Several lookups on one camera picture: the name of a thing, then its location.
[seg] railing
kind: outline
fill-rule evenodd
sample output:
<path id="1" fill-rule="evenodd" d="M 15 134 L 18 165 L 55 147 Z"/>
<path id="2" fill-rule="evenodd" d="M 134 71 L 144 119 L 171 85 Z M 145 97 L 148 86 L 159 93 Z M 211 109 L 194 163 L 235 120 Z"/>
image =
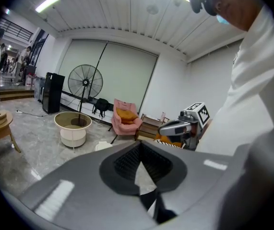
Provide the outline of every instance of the railing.
<path id="1" fill-rule="evenodd" d="M 0 28 L 4 29 L 5 32 L 20 37 L 26 41 L 29 41 L 33 34 L 32 32 L 4 18 L 0 19 Z"/>

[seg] face mask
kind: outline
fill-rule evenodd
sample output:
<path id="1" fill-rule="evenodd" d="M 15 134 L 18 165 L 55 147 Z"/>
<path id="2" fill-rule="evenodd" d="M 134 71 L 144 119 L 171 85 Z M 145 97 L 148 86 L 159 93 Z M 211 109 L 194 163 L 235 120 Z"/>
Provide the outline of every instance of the face mask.
<path id="1" fill-rule="evenodd" d="M 217 20 L 222 24 L 229 25 L 229 22 L 226 19 L 224 19 L 223 17 L 221 17 L 220 15 L 217 15 Z"/>

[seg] pink armchair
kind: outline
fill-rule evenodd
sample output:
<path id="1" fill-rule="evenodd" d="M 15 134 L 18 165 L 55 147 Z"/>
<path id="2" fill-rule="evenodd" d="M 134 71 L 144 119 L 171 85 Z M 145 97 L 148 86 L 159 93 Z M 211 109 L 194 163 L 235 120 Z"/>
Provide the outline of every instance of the pink armchair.
<path id="1" fill-rule="evenodd" d="M 111 119 L 111 123 L 112 123 L 112 127 L 113 127 L 113 129 L 114 129 L 114 131 L 116 132 L 117 135 L 115 136 L 115 138 L 113 139 L 111 144 L 113 144 L 113 142 L 118 137 L 118 135 L 123 135 L 123 136 L 135 135 L 137 129 L 141 126 L 141 124 L 143 122 L 140 118 L 136 118 L 133 121 L 132 125 L 122 124 L 122 120 L 121 120 L 120 116 L 117 113 L 117 108 L 122 109 L 124 111 L 130 110 L 133 113 L 135 113 L 136 115 L 138 115 L 135 104 L 126 103 L 126 102 L 122 102 L 122 101 L 119 101 L 117 99 L 114 99 L 113 117 Z"/>

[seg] staircase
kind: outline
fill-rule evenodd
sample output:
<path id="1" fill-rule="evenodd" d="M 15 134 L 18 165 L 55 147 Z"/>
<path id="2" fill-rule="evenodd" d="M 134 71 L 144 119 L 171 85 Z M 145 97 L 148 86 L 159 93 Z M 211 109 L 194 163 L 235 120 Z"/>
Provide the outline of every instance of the staircase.
<path id="1" fill-rule="evenodd" d="M 34 95 L 34 90 L 0 90 L 0 101 L 33 98 Z"/>

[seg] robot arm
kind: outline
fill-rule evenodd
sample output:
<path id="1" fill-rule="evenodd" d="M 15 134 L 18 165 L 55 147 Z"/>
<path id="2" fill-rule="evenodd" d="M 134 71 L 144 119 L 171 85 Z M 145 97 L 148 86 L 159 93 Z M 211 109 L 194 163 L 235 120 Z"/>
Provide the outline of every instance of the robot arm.
<path id="1" fill-rule="evenodd" d="M 158 129 L 158 133 L 167 136 L 171 142 L 181 142 L 188 149 L 195 150 L 203 129 L 209 121 L 209 113 L 205 103 L 195 103 L 180 112 L 177 120 L 170 121 Z M 196 134 L 191 135 L 192 125 L 196 125 Z"/>

